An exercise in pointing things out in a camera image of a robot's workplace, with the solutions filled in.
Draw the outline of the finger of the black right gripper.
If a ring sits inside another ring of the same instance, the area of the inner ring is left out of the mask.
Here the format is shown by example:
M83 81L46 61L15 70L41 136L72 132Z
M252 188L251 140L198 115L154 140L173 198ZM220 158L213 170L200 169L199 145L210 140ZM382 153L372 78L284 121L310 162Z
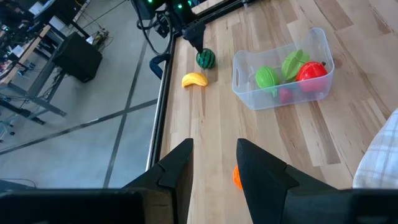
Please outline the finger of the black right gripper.
M205 24L203 21L193 21L182 29L183 38L190 42L198 52L203 52Z

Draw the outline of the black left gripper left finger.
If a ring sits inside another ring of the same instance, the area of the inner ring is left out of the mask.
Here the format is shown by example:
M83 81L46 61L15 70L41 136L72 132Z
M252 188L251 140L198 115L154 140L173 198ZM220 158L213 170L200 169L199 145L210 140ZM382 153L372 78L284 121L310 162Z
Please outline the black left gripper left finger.
M193 139L186 138L152 168L124 186L133 223L186 223L193 185Z

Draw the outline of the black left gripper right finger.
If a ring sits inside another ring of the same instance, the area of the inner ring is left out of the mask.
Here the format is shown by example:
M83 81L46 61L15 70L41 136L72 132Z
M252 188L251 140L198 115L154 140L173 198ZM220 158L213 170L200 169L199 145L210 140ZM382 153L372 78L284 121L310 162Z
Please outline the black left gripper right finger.
M237 140L236 159L253 223L311 223L315 209L294 197L336 190L244 138Z

